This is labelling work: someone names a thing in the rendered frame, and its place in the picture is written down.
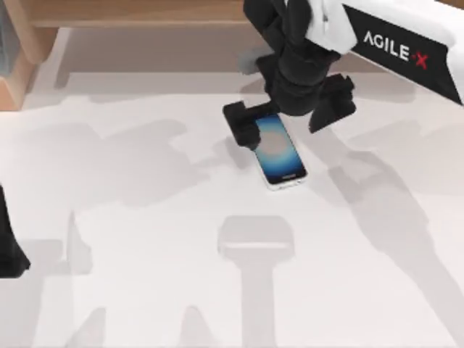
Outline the smartphone with blue screen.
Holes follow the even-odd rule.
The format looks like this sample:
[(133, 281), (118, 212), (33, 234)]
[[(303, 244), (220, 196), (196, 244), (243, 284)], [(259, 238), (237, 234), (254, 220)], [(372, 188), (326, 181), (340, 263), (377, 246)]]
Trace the smartphone with blue screen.
[(256, 120), (260, 143), (254, 155), (267, 187), (272, 191), (301, 184), (307, 169), (278, 114)]

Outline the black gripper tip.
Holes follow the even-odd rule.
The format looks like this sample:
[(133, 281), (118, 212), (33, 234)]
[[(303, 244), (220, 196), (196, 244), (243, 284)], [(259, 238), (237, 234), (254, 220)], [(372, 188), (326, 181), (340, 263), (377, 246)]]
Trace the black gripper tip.
[(30, 269), (30, 260), (15, 238), (3, 186), (0, 185), (0, 279), (19, 278)]

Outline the wooden cupboard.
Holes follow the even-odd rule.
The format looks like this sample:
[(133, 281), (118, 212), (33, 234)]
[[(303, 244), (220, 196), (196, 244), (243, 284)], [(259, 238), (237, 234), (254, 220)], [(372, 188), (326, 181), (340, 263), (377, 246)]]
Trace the wooden cupboard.
[(234, 73), (260, 42), (241, 0), (0, 0), (32, 66), (59, 30), (76, 34), (68, 59), (101, 73)]

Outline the grey cabinet panel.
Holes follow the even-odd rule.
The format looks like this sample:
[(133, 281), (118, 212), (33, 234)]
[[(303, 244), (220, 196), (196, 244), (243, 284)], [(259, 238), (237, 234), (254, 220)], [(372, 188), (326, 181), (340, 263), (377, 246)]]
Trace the grey cabinet panel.
[(0, 77), (10, 75), (19, 53), (19, 38), (7, 12), (4, 0), (0, 0)]

